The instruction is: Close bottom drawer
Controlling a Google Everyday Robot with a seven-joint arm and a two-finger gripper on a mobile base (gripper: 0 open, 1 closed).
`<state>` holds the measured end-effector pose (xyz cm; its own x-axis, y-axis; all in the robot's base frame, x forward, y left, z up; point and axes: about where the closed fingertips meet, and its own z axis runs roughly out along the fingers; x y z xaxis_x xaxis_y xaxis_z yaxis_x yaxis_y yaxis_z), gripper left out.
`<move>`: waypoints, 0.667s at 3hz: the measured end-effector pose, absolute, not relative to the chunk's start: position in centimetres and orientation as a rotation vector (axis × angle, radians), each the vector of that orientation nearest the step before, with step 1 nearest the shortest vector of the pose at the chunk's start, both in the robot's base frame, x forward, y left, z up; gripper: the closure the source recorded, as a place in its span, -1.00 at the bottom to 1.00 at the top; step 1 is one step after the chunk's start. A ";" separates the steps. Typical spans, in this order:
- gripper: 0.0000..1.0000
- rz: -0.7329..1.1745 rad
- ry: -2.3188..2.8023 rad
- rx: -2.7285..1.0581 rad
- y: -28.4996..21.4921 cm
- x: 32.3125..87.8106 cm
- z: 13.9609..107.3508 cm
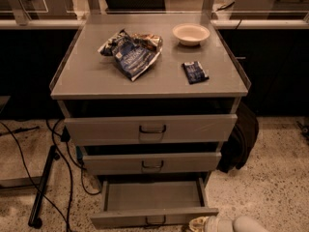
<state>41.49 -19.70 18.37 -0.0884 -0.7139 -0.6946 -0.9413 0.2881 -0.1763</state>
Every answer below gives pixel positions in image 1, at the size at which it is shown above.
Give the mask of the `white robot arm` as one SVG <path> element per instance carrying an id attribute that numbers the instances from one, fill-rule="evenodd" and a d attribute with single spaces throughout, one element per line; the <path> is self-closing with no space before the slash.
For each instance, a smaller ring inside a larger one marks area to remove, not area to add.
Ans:
<path id="1" fill-rule="evenodd" d="M 192 232 L 269 232 L 256 219 L 247 216 L 235 219 L 197 217 L 189 223 Z"/>

